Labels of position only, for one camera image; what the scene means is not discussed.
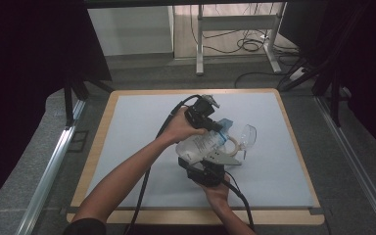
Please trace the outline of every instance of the wooden frame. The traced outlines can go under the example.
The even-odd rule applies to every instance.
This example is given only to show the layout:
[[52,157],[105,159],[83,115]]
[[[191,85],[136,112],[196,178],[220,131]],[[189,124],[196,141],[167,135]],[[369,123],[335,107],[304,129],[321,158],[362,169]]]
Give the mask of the wooden frame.
[[[285,108],[279,93],[275,89],[196,89],[196,90],[133,90],[133,91],[115,91],[106,106],[99,128],[97,130],[93,145],[91,147],[89,157],[85,164],[84,170],[78,182],[75,194],[70,204],[71,211],[78,208],[84,200],[87,189],[90,185],[93,174],[96,170],[97,163],[102,153],[104,141],[115,112],[117,100],[120,96],[131,95],[169,95],[169,94],[236,94],[236,93],[274,93],[282,111],[283,118],[288,127],[290,137],[295,146],[299,162],[301,164],[305,179],[313,198],[314,206],[311,209],[264,209],[252,210],[255,224],[306,224],[319,225],[324,222],[324,215],[322,213],[312,214],[316,210],[320,210],[320,204],[311,183],[309,174],[306,169],[304,159],[298,142],[295,138],[291,123],[287,117]],[[248,222],[246,211],[234,211],[243,221]],[[74,216],[73,212],[67,214],[67,220],[71,221]],[[108,219],[108,223],[129,223],[133,217],[133,211],[114,211]],[[195,209],[195,210],[154,210],[154,211],[140,211],[137,223],[143,224],[202,224],[212,225],[221,224],[221,221],[213,213],[212,210]]]

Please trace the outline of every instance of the white board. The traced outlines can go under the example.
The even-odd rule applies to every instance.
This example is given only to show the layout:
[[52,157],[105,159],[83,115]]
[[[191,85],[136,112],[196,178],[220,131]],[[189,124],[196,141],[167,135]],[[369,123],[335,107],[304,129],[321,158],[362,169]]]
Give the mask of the white board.
[[[116,165],[151,142],[169,112],[188,96],[119,96],[87,195]],[[258,131],[256,144],[248,151],[243,164],[226,168],[235,177],[250,206],[312,207],[313,199],[274,93],[215,94],[213,97],[220,108],[215,109],[210,118],[233,120],[230,136],[240,139],[246,124]],[[178,165],[175,146],[167,148],[153,164],[142,207],[209,206],[203,190],[188,179],[185,169]],[[236,158],[242,160],[243,152]],[[141,183],[142,179],[120,207],[136,206]],[[229,204],[231,207],[244,206],[234,193],[229,195]]]

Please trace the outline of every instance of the black curtain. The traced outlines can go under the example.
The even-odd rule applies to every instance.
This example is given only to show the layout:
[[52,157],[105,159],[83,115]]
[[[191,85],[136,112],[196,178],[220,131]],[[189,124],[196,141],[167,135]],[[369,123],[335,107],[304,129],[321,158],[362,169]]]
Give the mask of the black curtain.
[[111,79],[84,6],[0,1],[0,188],[66,75]]
[[376,138],[376,1],[371,1],[340,58],[349,106]]

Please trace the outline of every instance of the hand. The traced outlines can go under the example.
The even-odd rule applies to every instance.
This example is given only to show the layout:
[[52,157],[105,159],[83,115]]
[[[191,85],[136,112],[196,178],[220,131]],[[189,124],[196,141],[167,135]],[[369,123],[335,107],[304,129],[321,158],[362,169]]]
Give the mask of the hand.
[[[225,181],[230,182],[230,178],[227,174],[224,175],[224,179]],[[215,187],[206,187],[202,184],[197,184],[203,188],[207,200],[214,211],[229,207],[227,202],[229,189],[227,186],[222,183]]]
[[187,109],[187,107],[179,109],[175,117],[173,117],[169,125],[164,130],[164,133],[161,135],[162,137],[169,139],[171,143],[185,140],[191,135],[203,135],[207,132],[206,129],[195,129],[191,126],[184,115]]

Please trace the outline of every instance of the gray floor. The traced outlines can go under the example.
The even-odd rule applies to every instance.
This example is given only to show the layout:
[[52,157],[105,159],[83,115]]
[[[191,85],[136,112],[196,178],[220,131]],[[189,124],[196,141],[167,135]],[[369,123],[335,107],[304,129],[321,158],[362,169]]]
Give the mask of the gray floor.
[[[250,71],[271,72],[265,57],[206,60],[205,75],[196,76],[194,61],[169,58],[133,58],[132,66],[121,58],[109,58],[115,89],[234,88],[235,79]],[[275,87],[280,76],[249,75],[238,88]],[[376,213],[360,187],[343,151],[310,94],[310,80],[282,93],[290,122],[303,152],[305,164],[325,211],[331,234],[376,234]],[[70,145],[32,234],[61,234],[72,195],[81,174],[109,94],[88,84],[90,97],[77,125],[85,144]],[[345,103],[340,108],[342,129],[376,184],[376,141],[353,116]],[[47,100],[46,114],[19,164],[0,192],[0,234],[14,234],[48,164],[64,128],[64,95],[56,92]],[[109,225],[108,234],[121,234],[122,225]],[[257,225],[258,234],[328,234],[320,226]],[[215,226],[139,226],[138,234],[223,234]]]

